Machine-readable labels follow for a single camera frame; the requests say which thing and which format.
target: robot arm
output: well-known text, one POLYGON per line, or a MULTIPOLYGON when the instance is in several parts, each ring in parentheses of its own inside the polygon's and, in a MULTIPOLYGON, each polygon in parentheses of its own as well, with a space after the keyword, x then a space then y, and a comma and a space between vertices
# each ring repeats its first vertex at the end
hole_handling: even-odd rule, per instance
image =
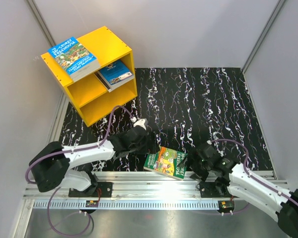
POLYGON ((243 164, 222 157, 210 142, 190 151, 179 166, 185 165, 195 172, 195 178, 202 180, 200 187, 204 186, 209 172, 213 172, 218 176, 215 189, 219 194, 229 193, 249 202, 272 217, 287 235, 298 238, 298 206, 291 202, 298 203, 298 189, 290 192, 254 173, 247 174, 243 164))
POLYGON ((60 152, 35 165, 31 171, 40 192, 50 191, 58 186, 74 188, 91 195, 97 188, 97 177, 91 172, 75 171, 74 167, 95 161, 120 158, 128 153, 156 153, 159 147, 154 135, 147 133, 147 120, 140 119, 129 131, 109 136, 101 145, 99 142, 62 146, 59 142, 48 144, 30 163, 54 152, 60 152))

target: book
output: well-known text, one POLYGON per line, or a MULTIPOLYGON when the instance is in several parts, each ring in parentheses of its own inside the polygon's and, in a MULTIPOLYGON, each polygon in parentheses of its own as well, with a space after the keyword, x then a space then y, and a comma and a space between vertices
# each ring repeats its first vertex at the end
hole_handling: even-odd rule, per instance
POLYGON ((120 59, 101 68, 99 71, 95 72, 95 75, 108 92, 115 90, 135 78, 120 59))
POLYGON ((156 154, 147 156, 144 169, 163 174, 174 179, 183 180, 186 167, 179 168, 177 165, 185 159, 187 154, 161 147, 156 154))
POLYGON ((50 48, 48 52, 74 82, 100 68, 97 57, 74 37, 50 48))

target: yellow shelf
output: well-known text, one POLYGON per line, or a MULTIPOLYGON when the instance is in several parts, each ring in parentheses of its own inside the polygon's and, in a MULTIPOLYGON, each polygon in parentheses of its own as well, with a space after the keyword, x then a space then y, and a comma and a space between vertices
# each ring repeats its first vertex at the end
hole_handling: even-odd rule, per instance
POLYGON ((97 121, 110 114, 114 106, 123 105, 134 99, 137 94, 130 89, 130 83, 133 84, 133 82, 130 81, 110 93, 107 92, 103 94, 101 97, 96 98, 82 107, 80 110, 85 116, 85 120, 91 122, 87 124, 87 126, 92 125, 93 121, 97 121))
POLYGON ((68 90, 78 107, 86 105, 93 99, 98 98, 107 92, 107 89, 95 74, 86 76, 76 83, 71 84, 68 87, 68 90))
MULTIPOLYGON (((97 57, 100 68, 120 59, 135 75, 132 49, 106 26, 77 40, 97 57)), ((125 104, 137 96, 136 78, 109 93, 93 73, 73 82, 49 53, 41 57, 87 126, 109 114, 114 106, 125 104)))

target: table surface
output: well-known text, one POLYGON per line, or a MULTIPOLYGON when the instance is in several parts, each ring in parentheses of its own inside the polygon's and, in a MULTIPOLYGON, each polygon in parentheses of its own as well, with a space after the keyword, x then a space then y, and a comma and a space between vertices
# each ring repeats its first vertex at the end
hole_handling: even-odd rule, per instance
MULTIPOLYGON (((236 211, 245 202, 236 202, 236 211)), ((57 224, 74 210, 51 210, 51 220, 57 224)), ((286 238, 277 223, 264 212, 249 206, 239 214, 222 217, 216 211, 176 210, 96 210, 86 238, 286 238)), ((87 218, 74 215, 56 228, 66 234, 77 234, 87 224, 87 218)), ((45 209, 34 209, 26 238, 58 238, 49 228, 45 209)))
MULTIPOLYGON (((250 94, 240 68, 137 68, 138 97, 125 107, 138 118, 147 118, 159 145, 188 152, 208 139, 228 138, 242 142, 250 152, 250 168, 272 171, 250 94)), ((69 104, 60 142, 79 145, 105 135, 109 116, 86 127, 69 104)), ((110 134, 130 129, 129 116, 115 111, 110 134)), ((217 144, 228 157, 244 160, 242 148, 217 144)), ((143 171, 145 156, 129 154, 120 159, 83 166, 93 171, 143 171)))

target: gray wall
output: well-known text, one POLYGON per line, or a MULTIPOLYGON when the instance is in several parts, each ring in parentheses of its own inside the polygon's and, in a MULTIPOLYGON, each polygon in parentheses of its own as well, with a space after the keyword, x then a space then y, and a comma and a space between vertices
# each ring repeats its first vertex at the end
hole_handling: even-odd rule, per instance
POLYGON ((136 67, 242 67, 277 0, 35 2, 58 43, 106 25, 136 67))
POLYGON ((49 48, 24 0, 0 0, 0 238, 10 237, 29 161, 47 143, 61 96, 49 48))
POLYGON ((286 3, 246 81, 277 175, 298 187, 298 0, 286 3))

